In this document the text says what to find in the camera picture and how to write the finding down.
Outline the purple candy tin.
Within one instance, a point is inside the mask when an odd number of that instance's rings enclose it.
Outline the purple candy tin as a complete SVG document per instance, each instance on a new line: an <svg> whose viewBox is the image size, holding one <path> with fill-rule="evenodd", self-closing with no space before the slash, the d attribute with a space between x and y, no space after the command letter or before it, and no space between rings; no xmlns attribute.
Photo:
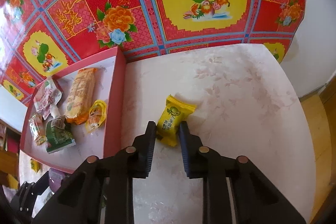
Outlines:
<svg viewBox="0 0 336 224"><path fill-rule="evenodd" d="M49 187L53 193L55 193L62 185L62 181L69 177L69 174L60 170L50 168L49 169Z"/></svg>

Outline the dark green snack bag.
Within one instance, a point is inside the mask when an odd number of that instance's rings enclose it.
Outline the dark green snack bag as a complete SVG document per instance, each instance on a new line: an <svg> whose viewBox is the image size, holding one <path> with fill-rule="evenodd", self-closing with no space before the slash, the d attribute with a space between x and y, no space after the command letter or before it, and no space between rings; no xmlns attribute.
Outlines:
<svg viewBox="0 0 336 224"><path fill-rule="evenodd" d="M46 151L48 154L58 152L75 145L71 125L64 117L50 120L46 125Z"/></svg>

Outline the striped clear candy packet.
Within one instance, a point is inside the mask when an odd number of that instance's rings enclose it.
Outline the striped clear candy packet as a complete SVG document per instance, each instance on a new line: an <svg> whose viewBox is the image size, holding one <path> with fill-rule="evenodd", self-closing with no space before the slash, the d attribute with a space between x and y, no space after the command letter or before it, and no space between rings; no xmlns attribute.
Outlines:
<svg viewBox="0 0 336 224"><path fill-rule="evenodd" d="M40 114L35 114L29 119L29 128L35 144L42 145L46 141L46 132Z"/></svg>

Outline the yellow jelly cup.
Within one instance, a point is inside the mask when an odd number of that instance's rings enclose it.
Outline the yellow jelly cup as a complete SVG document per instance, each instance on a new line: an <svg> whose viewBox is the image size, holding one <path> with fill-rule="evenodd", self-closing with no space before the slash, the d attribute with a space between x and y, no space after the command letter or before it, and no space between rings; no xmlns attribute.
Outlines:
<svg viewBox="0 0 336 224"><path fill-rule="evenodd" d="M89 110L89 116L85 123L87 133L98 129L106 120L107 104L102 100L96 100Z"/></svg>

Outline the orange cracker sleeve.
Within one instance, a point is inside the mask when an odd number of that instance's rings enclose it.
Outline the orange cracker sleeve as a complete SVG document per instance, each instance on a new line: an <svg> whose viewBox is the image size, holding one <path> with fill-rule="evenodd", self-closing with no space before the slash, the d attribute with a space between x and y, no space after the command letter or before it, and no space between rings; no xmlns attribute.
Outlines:
<svg viewBox="0 0 336 224"><path fill-rule="evenodd" d="M68 123L80 125L88 119L96 71L97 68L84 68L78 71L66 100L65 117Z"/></svg>

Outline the yellow pastry packet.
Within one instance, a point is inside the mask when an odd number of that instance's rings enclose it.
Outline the yellow pastry packet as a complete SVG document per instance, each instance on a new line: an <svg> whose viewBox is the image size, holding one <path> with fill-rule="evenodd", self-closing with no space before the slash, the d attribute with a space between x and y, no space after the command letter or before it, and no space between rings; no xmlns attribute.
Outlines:
<svg viewBox="0 0 336 224"><path fill-rule="evenodd" d="M177 132L180 123L193 114L196 108L197 105L179 101L169 95L166 98L165 109L157 123L158 140L165 145L175 147L178 144Z"/></svg>
<svg viewBox="0 0 336 224"><path fill-rule="evenodd" d="M30 159L30 166L35 173L38 173L41 170L41 164L35 159Z"/></svg>

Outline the pink jelly drink pouch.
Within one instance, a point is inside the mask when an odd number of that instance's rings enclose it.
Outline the pink jelly drink pouch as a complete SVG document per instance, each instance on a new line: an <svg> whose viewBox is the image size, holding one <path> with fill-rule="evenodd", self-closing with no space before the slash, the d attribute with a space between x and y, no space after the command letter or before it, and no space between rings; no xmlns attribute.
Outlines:
<svg viewBox="0 0 336 224"><path fill-rule="evenodd" d="M34 96L35 110L46 121L51 113L51 106L57 105L63 95L62 88L57 81L48 77L44 80Z"/></svg>

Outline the wooden shelf with books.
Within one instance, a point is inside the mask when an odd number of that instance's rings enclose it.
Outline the wooden shelf with books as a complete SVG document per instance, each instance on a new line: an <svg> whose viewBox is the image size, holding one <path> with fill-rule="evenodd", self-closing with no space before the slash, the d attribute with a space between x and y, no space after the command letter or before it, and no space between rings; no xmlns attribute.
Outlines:
<svg viewBox="0 0 336 224"><path fill-rule="evenodd" d="M19 188L19 145L21 134L1 121L1 185Z"/></svg>

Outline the pink shallow box tray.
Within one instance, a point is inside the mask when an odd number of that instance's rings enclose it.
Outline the pink shallow box tray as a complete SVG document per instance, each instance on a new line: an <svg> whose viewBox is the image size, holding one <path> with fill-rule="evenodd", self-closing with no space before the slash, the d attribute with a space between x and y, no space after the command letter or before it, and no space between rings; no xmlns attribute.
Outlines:
<svg viewBox="0 0 336 224"><path fill-rule="evenodd" d="M38 84L20 149L36 161L72 173L89 156L121 148L126 61L121 50L96 53Z"/></svg>

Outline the red floral wall cloth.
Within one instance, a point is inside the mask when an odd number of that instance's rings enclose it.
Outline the red floral wall cloth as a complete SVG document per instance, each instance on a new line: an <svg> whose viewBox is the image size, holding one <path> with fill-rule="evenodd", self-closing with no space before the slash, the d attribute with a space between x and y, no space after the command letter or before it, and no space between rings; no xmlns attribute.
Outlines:
<svg viewBox="0 0 336 224"><path fill-rule="evenodd" d="M127 61L238 43L277 61L306 0L1 0L1 87L28 104L45 78L120 47Z"/></svg>

